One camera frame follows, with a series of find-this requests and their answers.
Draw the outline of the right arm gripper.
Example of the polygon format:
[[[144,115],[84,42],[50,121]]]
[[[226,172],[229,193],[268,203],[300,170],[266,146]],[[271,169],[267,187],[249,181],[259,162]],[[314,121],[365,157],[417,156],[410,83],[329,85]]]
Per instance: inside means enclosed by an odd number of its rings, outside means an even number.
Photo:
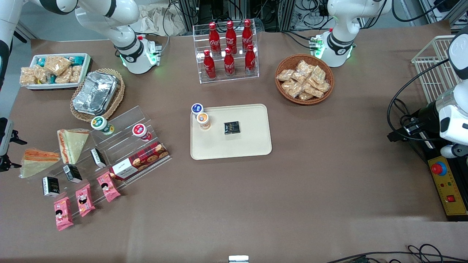
[[[22,165],[12,163],[8,157],[7,150],[10,146],[10,142],[17,143],[19,145],[26,145],[28,142],[22,140],[18,136],[18,131],[13,130],[14,122],[8,118],[0,118],[0,171],[5,172],[10,168],[21,168]]]

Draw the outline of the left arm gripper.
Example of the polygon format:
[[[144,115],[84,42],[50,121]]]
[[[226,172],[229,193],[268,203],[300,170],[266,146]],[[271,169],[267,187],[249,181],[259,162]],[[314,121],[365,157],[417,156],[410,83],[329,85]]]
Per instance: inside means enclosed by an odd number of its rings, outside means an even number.
[[[418,132],[425,134],[430,139],[440,139],[439,114],[436,108],[436,102],[431,102],[417,111]],[[390,142],[406,141],[407,139],[399,133],[393,131],[388,133],[387,139]]]

